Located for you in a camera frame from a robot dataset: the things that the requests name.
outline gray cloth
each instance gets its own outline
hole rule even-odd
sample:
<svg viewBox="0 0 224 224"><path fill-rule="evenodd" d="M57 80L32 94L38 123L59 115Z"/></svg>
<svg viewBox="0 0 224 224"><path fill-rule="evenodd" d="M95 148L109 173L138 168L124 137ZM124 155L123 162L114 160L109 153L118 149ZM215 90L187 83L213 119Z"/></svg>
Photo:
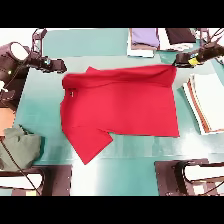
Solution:
<svg viewBox="0 0 224 224"><path fill-rule="evenodd" d="M40 156L41 137L27 134L20 126L4 130L4 144L21 169L31 167L33 161ZM8 153L0 143L0 169L4 171L18 171Z"/></svg>
<svg viewBox="0 0 224 224"><path fill-rule="evenodd" d="M158 47L159 39L156 36L156 28L132 28L132 44Z"/></svg>

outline red t-shirt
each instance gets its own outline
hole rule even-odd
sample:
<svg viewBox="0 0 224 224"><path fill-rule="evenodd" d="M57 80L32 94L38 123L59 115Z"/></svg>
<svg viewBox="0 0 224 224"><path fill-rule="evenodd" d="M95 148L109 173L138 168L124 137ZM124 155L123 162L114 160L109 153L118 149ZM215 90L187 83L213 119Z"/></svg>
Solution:
<svg viewBox="0 0 224 224"><path fill-rule="evenodd" d="M67 74L62 130L84 164L113 141L108 132L178 137L176 67L154 65Z"/></svg>

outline red fabric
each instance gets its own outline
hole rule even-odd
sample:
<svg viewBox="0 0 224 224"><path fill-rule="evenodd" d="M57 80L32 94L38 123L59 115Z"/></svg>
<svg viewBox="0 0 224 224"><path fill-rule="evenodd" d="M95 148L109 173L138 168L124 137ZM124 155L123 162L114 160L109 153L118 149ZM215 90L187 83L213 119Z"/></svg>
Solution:
<svg viewBox="0 0 224 224"><path fill-rule="evenodd" d="M108 132L178 137L176 68L154 65L67 74L62 130L84 164L111 141Z"/></svg>

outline teal table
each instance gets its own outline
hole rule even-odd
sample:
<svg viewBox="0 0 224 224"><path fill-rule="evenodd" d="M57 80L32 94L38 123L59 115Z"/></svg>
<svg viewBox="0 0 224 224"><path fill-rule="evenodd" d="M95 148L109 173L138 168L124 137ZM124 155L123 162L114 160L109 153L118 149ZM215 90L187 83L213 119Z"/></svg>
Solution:
<svg viewBox="0 0 224 224"><path fill-rule="evenodd" d="M106 69L174 61L172 52L157 52L152 59L127 57L127 34L127 29L50 31L44 40L44 55L63 58L68 72L84 72L88 66ZM73 164L71 195L158 195L155 161L224 161L224 134L200 135L180 88L191 73L215 72L224 84L224 70L214 60L195 69L178 69L173 90L180 138L111 134L114 141L86 166L61 131L63 75L30 70L15 124L43 136L41 157L35 164Z"/></svg>

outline purple folded cloth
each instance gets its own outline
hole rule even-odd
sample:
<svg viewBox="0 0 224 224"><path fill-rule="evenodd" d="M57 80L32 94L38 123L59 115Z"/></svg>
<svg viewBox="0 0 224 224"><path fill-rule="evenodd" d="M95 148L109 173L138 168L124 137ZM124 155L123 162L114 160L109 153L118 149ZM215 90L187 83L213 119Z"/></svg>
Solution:
<svg viewBox="0 0 224 224"><path fill-rule="evenodd" d="M152 47L159 46L156 28L132 28L132 44L147 44Z"/></svg>

